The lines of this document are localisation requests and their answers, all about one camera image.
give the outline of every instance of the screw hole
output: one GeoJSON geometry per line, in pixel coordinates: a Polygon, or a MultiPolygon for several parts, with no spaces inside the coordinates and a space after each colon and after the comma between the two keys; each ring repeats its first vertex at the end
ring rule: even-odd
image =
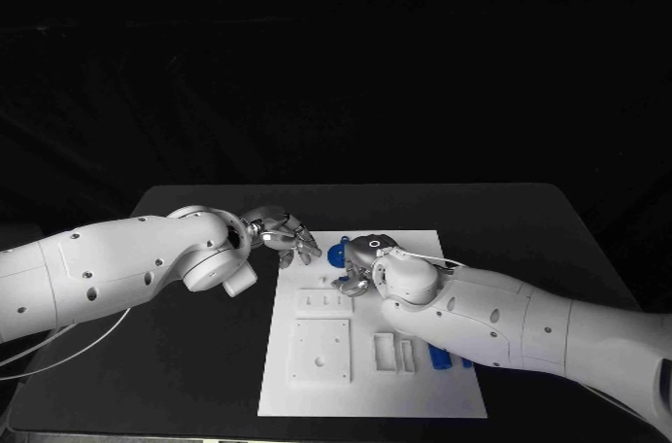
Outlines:
{"type": "Polygon", "coordinates": [[[92,302],[98,298],[98,289],[89,288],[86,291],[86,298],[92,302]]]}

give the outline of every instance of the white cable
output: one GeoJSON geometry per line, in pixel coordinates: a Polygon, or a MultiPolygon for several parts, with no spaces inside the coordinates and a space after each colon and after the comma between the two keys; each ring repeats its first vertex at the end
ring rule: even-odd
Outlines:
{"type": "Polygon", "coordinates": [[[20,354],[17,354],[15,356],[12,356],[11,358],[8,358],[7,360],[1,361],[0,362],[0,367],[2,365],[7,365],[8,363],[11,363],[14,360],[18,360],[20,358],[23,358],[24,356],[27,356],[33,351],[36,351],[38,348],[41,348],[43,346],[46,346],[60,335],[66,334],[67,331],[70,331],[73,329],[76,324],[70,324],[69,326],[66,326],[53,336],[50,336],[49,338],[46,338],[36,346],[33,346],[30,349],[24,350],[20,354]]]}
{"type": "Polygon", "coordinates": [[[399,248],[397,250],[402,254],[406,254],[408,256],[418,256],[419,258],[428,258],[431,260],[447,261],[448,263],[457,266],[465,266],[462,263],[459,263],[458,261],[449,260],[448,258],[438,258],[436,256],[422,256],[421,254],[412,254],[410,252],[406,252],[403,249],[399,249],[399,248]]]}
{"type": "Polygon", "coordinates": [[[635,417],[640,421],[644,421],[647,423],[647,420],[633,411],[630,410],[618,401],[615,401],[607,394],[602,394],[596,390],[594,390],[591,387],[585,386],[582,383],[579,385],[592,393],[595,394],[604,401],[609,402],[618,409],[625,411],[633,417],[635,417]]]}
{"type": "Polygon", "coordinates": [[[28,375],[33,375],[34,373],[43,372],[44,370],[49,370],[50,368],[56,367],[61,363],[67,362],[72,358],[79,356],[79,354],[83,354],[108,336],[108,334],[115,330],[115,328],[119,326],[121,320],[125,318],[125,315],[128,315],[129,309],[125,309],[125,312],[121,315],[121,318],[116,320],[116,323],[112,325],[112,327],[108,329],[106,333],[74,354],[72,354],[67,358],[63,360],[57,361],[56,363],[51,363],[44,368],[40,368],[38,370],[34,370],[33,372],[24,373],[21,375],[14,375],[11,377],[0,377],[0,382],[4,380],[14,380],[15,378],[27,377],[28,375]]]}

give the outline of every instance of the black table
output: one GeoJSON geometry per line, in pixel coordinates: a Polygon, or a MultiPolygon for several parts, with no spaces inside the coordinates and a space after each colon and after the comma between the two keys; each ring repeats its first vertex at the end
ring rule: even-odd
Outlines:
{"type": "MultiPolygon", "coordinates": [[[[154,187],[132,216],[164,216],[194,204],[237,215],[278,204],[314,230],[436,229],[447,257],[556,294],[638,309],[553,186],[154,187]]],[[[14,430],[276,440],[664,441],[568,380],[481,366],[487,420],[256,417],[275,253],[255,250],[250,263],[259,280],[235,299],[222,288],[191,293],[173,283],[131,310],[100,345],[28,380],[14,430]]],[[[44,363],[80,349],[118,316],[77,326],[44,363]]]]}

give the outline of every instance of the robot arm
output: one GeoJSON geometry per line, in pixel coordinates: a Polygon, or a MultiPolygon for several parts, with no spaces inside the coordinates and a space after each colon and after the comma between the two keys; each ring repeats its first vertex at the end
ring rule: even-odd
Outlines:
{"type": "Polygon", "coordinates": [[[90,224],[0,253],[0,343],[134,307],[177,280],[191,291],[223,284],[236,295],[256,281],[246,259],[260,244],[282,251],[281,267],[292,248],[310,263],[320,250],[295,218],[279,207],[250,215],[253,223],[191,206],[167,218],[90,224]]]}
{"type": "Polygon", "coordinates": [[[672,439],[672,315],[566,299],[490,271],[436,268],[377,235],[347,244],[346,258],[357,282],[334,286],[348,295],[376,287],[395,330],[481,365],[568,378],[672,439]]]}

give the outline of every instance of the small white piece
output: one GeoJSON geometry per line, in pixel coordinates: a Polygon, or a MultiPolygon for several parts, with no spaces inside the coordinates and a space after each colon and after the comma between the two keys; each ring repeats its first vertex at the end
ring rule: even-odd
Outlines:
{"type": "Polygon", "coordinates": [[[348,320],[294,321],[286,380],[289,384],[350,384],[348,320]]]}
{"type": "Polygon", "coordinates": [[[395,335],[373,333],[373,369],[380,373],[396,373],[395,335]]]}
{"type": "Polygon", "coordinates": [[[399,341],[399,357],[402,362],[402,374],[410,375],[415,373],[415,362],[412,360],[412,345],[409,339],[399,341]]]}
{"type": "Polygon", "coordinates": [[[297,291],[298,317],[348,317],[353,299],[334,289],[297,291]]]}

